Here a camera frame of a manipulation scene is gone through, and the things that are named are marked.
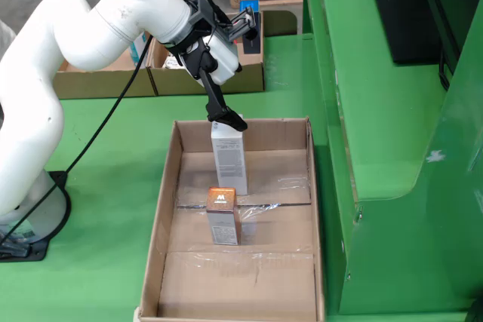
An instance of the green machine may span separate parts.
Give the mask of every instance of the green machine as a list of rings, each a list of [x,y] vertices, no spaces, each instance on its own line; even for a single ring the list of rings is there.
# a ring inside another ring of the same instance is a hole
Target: green machine
[[[304,5],[329,139],[319,155],[329,320],[463,321],[483,293],[483,2],[466,41],[457,24],[460,54],[444,39],[457,63],[447,93],[437,65],[394,64],[375,0]]]

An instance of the green table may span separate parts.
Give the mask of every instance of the green table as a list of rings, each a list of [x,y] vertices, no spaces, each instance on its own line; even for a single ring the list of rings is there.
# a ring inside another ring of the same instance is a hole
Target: green table
[[[315,143],[323,146],[325,126],[312,37],[268,38],[265,71],[266,92],[229,95],[227,103],[246,118],[309,115]],[[66,126],[48,170],[63,170],[70,164],[113,102],[63,102]],[[132,320],[140,301],[173,121],[203,119],[206,102],[206,96],[122,101],[69,175],[72,215],[52,240],[47,258],[0,266],[0,320]]]

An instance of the green surface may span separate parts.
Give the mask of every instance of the green surface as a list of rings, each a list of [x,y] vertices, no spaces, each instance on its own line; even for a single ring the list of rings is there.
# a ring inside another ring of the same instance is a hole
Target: green surface
[[[414,186],[445,92],[436,65],[396,66],[375,0],[325,0],[360,200]]]
[[[316,148],[326,146],[311,37],[268,38],[265,71],[265,93],[229,95],[227,103],[247,118],[309,115]],[[1,265],[1,320],[132,319],[173,120],[203,119],[206,102],[204,96],[122,101],[69,175],[72,215],[47,259]],[[63,102],[66,127],[49,170],[70,164],[112,104]]]
[[[476,64],[483,22],[473,23],[472,48],[445,95],[434,66],[392,64],[374,0],[306,4],[311,24],[304,29],[312,30],[315,40],[338,206],[332,214],[333,207],[322,206],[329,320],[352,320],[343,314],[464,311],[483,286],[483,90],[477,81],[483,69]],[[478,10],[483,18],[483,5]],[[334,104],[339,118],[333,116]],[[344,167],[344,131],[356,203],[346,187],[351,178]],[[440,152],[445,162],[429,163],[432,152]],[[345,259],[335,257],[340,254],[337,224]],[[441,316],[463,319],[454,314],[378,318]]]
[[[329,313],[339,310],[343,282],[346,277],[346,251],[352,239],[355,212],[342,125],[337,110],[334,64],[331,62],[331,43],[325,31],[326,21],[321,0],[304,0],[307,4],[304,23],[313,23],[318,71],[321,76],[322,102],[325,108],[329,147],[319,153],[323,165],[322,235],[324,237],[325,304]]]

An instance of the white robotic arm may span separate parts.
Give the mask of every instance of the white robotic arm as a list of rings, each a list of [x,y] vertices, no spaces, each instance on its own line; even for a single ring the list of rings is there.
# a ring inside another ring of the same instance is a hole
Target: white robotic arm
[[[202,80],[210,96],[209,119],[245,127],[226,107],[218,87],[239,68],[232,39],[241,31],[231,36],[220,32],[203,2],[198,0],[193,8],[184,0],[100,0],[91,9],[85,0],[42,1],[0,62],[5,114],[0,130],[0,226],[2,217],[4,225],[19,219],[13,210],[36,180],[45,178],[44,166],[62,137],[63,109],[52,81],[64,58],[80,69],[102,69],[146,30],[172,47],[193,77]],[[198,69],[200,64],[206,66]]]

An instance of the cardboard box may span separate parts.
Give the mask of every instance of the cardboard box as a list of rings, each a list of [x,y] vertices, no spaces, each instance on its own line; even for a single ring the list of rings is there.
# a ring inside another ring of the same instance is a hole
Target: cardboard box
[[[323,321],[317,185],[308,120],[248,120],[247,172],[262,180],[251,195],[238,200],[240,246],[211,241],[206,182],[217,176],[210,132],[205,121],[175,122],[149,246],[140,321]],[[292,176],[294,184],[275,179]]]
[[[129,81],[134,63],[126,50],[114,63],[100,71],[86,72],[67,61],[54,77],[54,90],[62,100],[118,97]],[[148,69],[140,69],[126,97],[155,96]]]
[[[240,41],[238,58],[243,71],[222,86],[226,94],[261,92],[263,80],[263,34],[260,54],[244,54]],[[145,69],[140,69],[126,97],[205,94],[205,89],[185,69],[166,69],[168,51],[156,41],[146,55]],[[54,89],[60,99],[118,97],[128,83],[135,65],[126,50],[113,64],[95,72],[86,72],[64,62],[54,77]]]
[[[240,73],[235,73],[227,83],[221,86],[221,90],[225,94],[261,92],[265,90],[265,81],[263,79],[263,13],[261,19],[261,53],[245,54],[242,40],[239,39],[237,41],[238,60],[243,70]],[[147,66],[154,80],[155,92],[159,95],[205,94],[203,86],[195,81],[185,69],[163,68],[168,55],[169,52],[161,43],[158,41],[152,43]]]

